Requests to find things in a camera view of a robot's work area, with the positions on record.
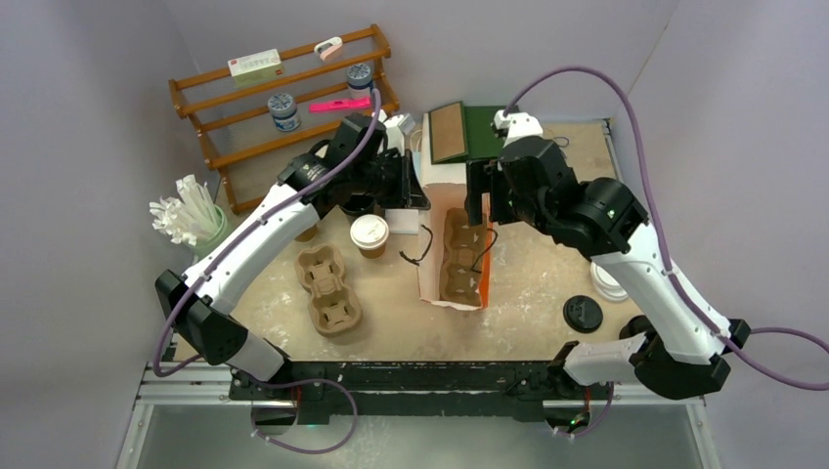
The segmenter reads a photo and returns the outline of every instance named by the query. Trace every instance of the container with blue label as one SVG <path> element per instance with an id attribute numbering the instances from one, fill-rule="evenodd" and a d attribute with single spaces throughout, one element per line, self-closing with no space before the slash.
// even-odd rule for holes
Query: container with blue label
<path id="1" fill-rule="evenodd" d="M 288 93 L 278 93 L 268 100 L 268 110 L 274 118 L 277 129 L 290 132 L 299 127 L 299 114 L 296 113 L 296 101 Z"/>
<path id="2" fill-rule="evenodd" d="M 346 68 L 345 80 L 348 82 L 348 91 L 352 99 L 359 100 L 371 96 L 374 79 L 371 76 L 371 67 L 367 64 L 354 64 Z"/>

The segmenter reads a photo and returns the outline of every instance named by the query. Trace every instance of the wooden rack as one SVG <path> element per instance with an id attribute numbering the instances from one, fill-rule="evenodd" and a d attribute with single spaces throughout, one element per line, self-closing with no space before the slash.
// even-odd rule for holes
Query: wooden rack
<path id="1" fill-rule="evenodd" d="M 227 67 L 218 68 L 213 71 L 208 71 L 206 73 L 202 73 L 201 75 L 191 76 L 190 78 L 184 78 L 181 80 L 169 80 L 170 97 L 173 101 L 173 107 L 175 108 L 176 113 L 179 115 L 179 117 L 181 117 L 182 119 L 189 118 L 190 122 L 193 124 L 193 128 L 196 130 L 196 136 L 198 137 L 198 142 L 201 146 L 202 155 L 204 156 L 204 163 L 207 165 L 208 168 L 215 169 L 219 172 L 219 175 L 222 179 L 222 186 L 225 187 L 225 191 L 228 194 L 228 201 L 230 202 L 231 209 L 233 209 L 234 213 L 239 214 L 245 210 L 252 209 L 253 207 L 259 204 L 259 202 L 264 197 L 264 194 L 263 196 L 251 200 L 246 200 L 242 202 L 237 201 L 236 194 L 234 192 L 233 184 L 231 183 L 231 178 L 228 171 L 228 167 L 230 165 L 239 163 L 240 161 L 248 160 L 255 156 L 259 156 L 261 154 L 267 153 L 268 151 L 281 149 L 299 142 L 319 137 L 324 133 L 331 132 L 334 129 L 336 129 L 339 125 L 339 120 L 331 121 L 323 125 L 318 125 L 310 129 L 294 131 L 289 134 L 285 134 L 284 136 L 281 136 L 279 138 L 276 138 L 275 140 L 272 140 L 270 142 L 255 145 L 248 149 L 237 150 L 229 154 L 220 154 L 216 146 L 213 144 L 212 139 L 210 138 L 210 131 L 221 129 L 231 124 L 236 124 L 238 122 L 242 122 L 247 119 L 257 117 L 259 115 L 267 114 L 269 112 L 268 107 L 255 107 L 251 110 L 229 115 L 227 117 L 213 120 L 210 122 L 201 122 L 201 120 L 196 115 L 196 113 L 200 110 L 205 110 L 211 107 L 218 107 L 220 105 L 232 103 L 236 100 L 240 100 L 242 98 L 255 95 L 257 93 L 274 90 L 276 88 L 289 85 L 291 83 L 296 83 L 302 80 L 306 80 L 314 76 L 319 76 L 325 73 L 340 70 L 353 64 L 362 64 L 366 62 L 373 62 L 373 78 L 375 85 L 380 90 L 380 93 L 382 95 L 382 108 L 386 112 L 392 112 L 400 108 L 400 103 L 397 100 L 397 95 L 394 93 L 394 90 L 392 89 L 391 85 L 388 82 L 388 79 L 386 78 L 385 71 L 383 70 L 382 60 L 383 58 L 388 59 L 391 57 L 391 47 L 389 47 L 389 43 L 386 40 L 386 36 L 380 30 L 380 27 L 376 24 L 372 24 L 370 27 L 367 27 L 366 29 L 349 32 L 348 34 L 341 35 L 340 37 L 342 38 L 343 43 L 371 38 L 374 44 L 373 50 L 371 52 L 362 54 L 357 57 L 344 59 L 331 64 L 325 64 L 322 66 L 318 66 L 316 68 L 312 68 L 310 70 L 305 70 L 282 78 L 278 78 L 276 80 L 260 83 L 258 85 L 250 86 L 247 88 L 238 89 L 231 93 L 222 96 L 217 96 L 215 98 L 210 98 L 198 103 L 188 103 L 182 91 L 187 88 L 203 85 L 205 83 L 209 83 L 212 81 L 230 78 L 231 72 Z M 300 56 L 313 54 L 315 45 L 316 43 L 307 44 L 305 46 L 297 47 L 295 49 L 280 51 L 280 58 L 283 60 L 283 62 L 285 62 Z M 294 99 L 296 100 L 297 104 L 300 104 L 307 101 L 316 100 L 317 98 L 321 98 L 326 95 L 346 90 L 347 88 L 348 84 L 342 82 L 336 85 L 331 85 L 325 88 L 318 89 L 316 91 L 305 93 L 303 95 L 295 96 Z"/>

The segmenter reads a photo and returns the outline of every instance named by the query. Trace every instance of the pink marker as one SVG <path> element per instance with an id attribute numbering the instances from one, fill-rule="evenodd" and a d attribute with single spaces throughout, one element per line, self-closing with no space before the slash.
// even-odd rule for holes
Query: pink marker
<path id="1" fill-rule="evenodd" d="M 359 100 L 336 100 L 308 105 L 308 110 L 311 112 L 330 112 L 332 110 L 365 109 L 367 107 L 371 107 L 371 98 L 368 96 Z"/>

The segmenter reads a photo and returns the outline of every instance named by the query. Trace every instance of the green cup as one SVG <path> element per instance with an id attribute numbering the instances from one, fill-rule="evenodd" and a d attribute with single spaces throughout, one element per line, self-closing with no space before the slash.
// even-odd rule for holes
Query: green cup
<path id="1" fill-rule="evenodd" d="M 224 241 L 233 232 L 233 227 L 231 227 L 231 224 L 228 222 L 228 217 L 225 215 L 225 212 L 223 212 L 219 207 L 216 207 L 216 212 L 219 214 L 219 218 L 221 219 L 219 223 L 219 231 L 207 241 L 198 241 L 195 246 L 190 246 L 188 244 L 193 253 L 198 257 L 199 261 L 210 255 L 210 253 L 219 247 L 219 244 L 221 244 L 222 241 Z"/>

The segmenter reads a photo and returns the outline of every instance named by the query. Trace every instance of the wooden table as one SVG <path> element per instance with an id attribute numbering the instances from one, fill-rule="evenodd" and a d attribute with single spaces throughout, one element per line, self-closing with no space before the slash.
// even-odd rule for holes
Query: wooden table
<path id="1" fill-rule="evenodd" d="M 568 163 L 580 180 L 614 176 L 603 124 L 550 124 L 547 136 L 565 136 Z M 256 160 L 259 166 L 242 168 L 237 185 L 263 192 L 297 149 Z M 220 192 L 219 203 L 227 205 Z M 235 223 L 241 218 L 232 217 Z M 608 303 L 595 293 L 589 262 L 578 251 L 557 246 L 526 224 L 499 227 L 493 247 L 490 306 L 462 313 L 432 306 L 418 299 L 416 267 L 397 254 L 416 256 L 414 235 L 391 235 L 386 253 L 378 260 L 363 258 L 348 236 L 345 216 L 335 210 L 320 224 L 320 233 L 308 243 L 294 242 L 262 272 L 242 295 L 234 318 L 298 360 L 319 361 L 464 361 L 547 360 L 570 340 L 614 340 L 621 327 L 640 314 L 630 299 Z M 345 259 L 346 283 L 363 306 L 362 324 L 335 338 L 325 338 L 311 324 L 308 293 L 296 279 L 293 261 L 305 248 L 323 242 L 336 245 Z M 592 334 L 571 329 L 562 307 L 574 295 L 588 295 L 601 305 L 604 323 Z M 181 360 L 193 354 L 182 344 Z"/>

